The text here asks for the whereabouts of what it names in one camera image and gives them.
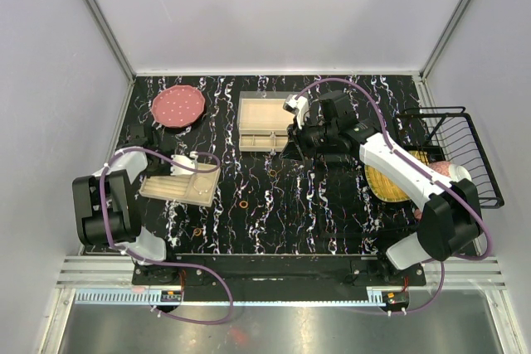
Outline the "beige jewelry box with drawers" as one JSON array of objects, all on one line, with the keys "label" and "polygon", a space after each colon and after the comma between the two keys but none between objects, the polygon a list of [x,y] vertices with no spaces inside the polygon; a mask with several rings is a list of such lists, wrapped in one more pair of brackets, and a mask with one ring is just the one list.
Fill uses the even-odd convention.
[{"label": "beige jewelry box with drawers", "polygon": [[288,142],[287,127],[295,116],[283,109],[295,92],[244,91],[237,113],[239,149],[244,152],[281,153]]}]

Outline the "beige jewelry tray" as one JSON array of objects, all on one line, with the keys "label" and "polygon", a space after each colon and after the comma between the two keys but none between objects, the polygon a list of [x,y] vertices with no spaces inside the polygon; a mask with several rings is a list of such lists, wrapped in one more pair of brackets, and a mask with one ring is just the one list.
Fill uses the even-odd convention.
[{"label": "beige jewelry tray", "polygon": [[182,204],[209,207],[217,189],[220,169],[215,172],[196,173],[191,176],[146,177],[139,189],[139,195],[163,201],[177,201]]}]

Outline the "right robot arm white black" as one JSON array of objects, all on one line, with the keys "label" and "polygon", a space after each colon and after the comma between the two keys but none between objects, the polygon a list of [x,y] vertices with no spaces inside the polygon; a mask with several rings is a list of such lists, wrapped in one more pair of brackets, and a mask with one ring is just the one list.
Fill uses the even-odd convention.
[{"label": "right robot arm white black", "polygon": [[322,118],[309,121],[309,101],[289,95],[284,110],[294,119],[287,128],[282,154],[309,160],[320,154],[347,155],[380,172],[420,209],[417,230],[389,246],[377,263],[385,284],[403,279],[410,266],[429,259],[440,262],[457,254],[480,233],[477,189],[467,177],[452,179],[415,158],[369,120],[356,118],[347,94],[333,91],[318,99]]}]

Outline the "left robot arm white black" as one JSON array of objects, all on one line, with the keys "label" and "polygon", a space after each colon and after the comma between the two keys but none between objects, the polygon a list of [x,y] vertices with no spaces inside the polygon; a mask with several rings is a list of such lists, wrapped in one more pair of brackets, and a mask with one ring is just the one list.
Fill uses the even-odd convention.
[{"label": "left robot arm white black", "polygon": [[170,284],[179,273],[176,260],[167,257],[163,239],[142,226],[135,184],[141,176],[168,174],[170,164],[144,152],[126,153],[113,162],[100,191],[101,171],[78,177],[72,183],[76,232],[85,246],[109,247],[103,211],[114,247],[133,251],[141,259],[153,260],[150,274],[161,284]]}]

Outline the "pink dotted plate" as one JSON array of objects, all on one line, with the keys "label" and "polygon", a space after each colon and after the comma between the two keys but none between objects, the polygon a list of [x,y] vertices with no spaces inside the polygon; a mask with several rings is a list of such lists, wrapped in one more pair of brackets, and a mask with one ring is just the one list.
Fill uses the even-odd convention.
[{"label": "pink dotted plate", "polygon": [[151,113],[156,123],[182,129],[195,123],[205,107],[206,99],[200,90],[191,85],[175,85],[154,98]]}]

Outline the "yellow woven bamboo plate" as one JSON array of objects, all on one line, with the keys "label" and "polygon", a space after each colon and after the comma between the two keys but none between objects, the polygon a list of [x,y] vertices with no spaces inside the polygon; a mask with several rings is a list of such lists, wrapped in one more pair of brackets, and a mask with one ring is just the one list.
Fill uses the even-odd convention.
[{"label": "yellow woven bamboo plate", "polygon": [[385,202],[411,200],[421,206],[426,202],[427,168],[404,152],[384,150],[369,153],[364,166],[369,187]]}]

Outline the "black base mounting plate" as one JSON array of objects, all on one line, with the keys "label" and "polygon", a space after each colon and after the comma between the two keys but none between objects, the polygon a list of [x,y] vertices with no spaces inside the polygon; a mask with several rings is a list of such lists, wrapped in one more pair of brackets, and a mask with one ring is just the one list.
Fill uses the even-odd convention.
[{"label": "black base mounting plate", "polygon": [[[236,303],[350,302],[368,297],[367,288],[424,287],[419,264],[392,271],[375,255],[183,255],[178,262],[214,270]],[[219,281],[202,269],[136,265],[132,284],[165,290],[184,283],[186,302],[225,302]]]}]

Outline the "pink patterned cup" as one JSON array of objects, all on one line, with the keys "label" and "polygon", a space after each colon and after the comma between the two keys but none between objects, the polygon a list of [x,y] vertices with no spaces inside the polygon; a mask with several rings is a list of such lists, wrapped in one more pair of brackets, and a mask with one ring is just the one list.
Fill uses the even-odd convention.
[{"label": "pink patterned cup", "polygon": [[414,210],[414,217],[417,221],[420,221],[422,218],[422,211],[420,209]]}]

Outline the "pink floral ceramic bowl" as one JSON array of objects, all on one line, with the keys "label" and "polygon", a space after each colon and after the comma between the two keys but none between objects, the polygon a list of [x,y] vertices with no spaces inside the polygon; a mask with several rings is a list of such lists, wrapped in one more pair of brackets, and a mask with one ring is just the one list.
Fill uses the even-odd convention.
[{"label": "pink floral ceramic bowl", "polygon": [[453,182],[460,182],[464,179],[472,182],[470,173],[461,165],[448,161],[439,161],[429,163],[428,167],[436,173],[436,180],[440,180],[440,176],[444,176],[446,180]]}]

